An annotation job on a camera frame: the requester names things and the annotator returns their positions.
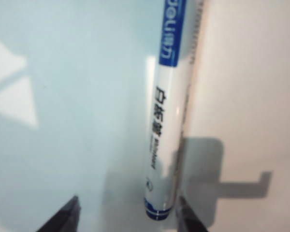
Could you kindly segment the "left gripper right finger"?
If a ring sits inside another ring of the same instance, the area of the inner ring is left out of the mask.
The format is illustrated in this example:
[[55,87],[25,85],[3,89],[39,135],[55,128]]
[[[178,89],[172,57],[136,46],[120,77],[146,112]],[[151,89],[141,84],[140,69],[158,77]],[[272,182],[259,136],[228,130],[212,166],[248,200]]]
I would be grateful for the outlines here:
[[208,232],[183,196],[178,197],[178,232]]

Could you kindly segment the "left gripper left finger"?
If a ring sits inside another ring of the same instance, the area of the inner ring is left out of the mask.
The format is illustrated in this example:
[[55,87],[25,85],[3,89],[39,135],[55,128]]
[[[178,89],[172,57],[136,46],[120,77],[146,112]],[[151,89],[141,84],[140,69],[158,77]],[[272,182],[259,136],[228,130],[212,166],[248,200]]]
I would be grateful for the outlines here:
[[38,232],[77,232],[81,206],[79,197],[74,195],[68,200]]

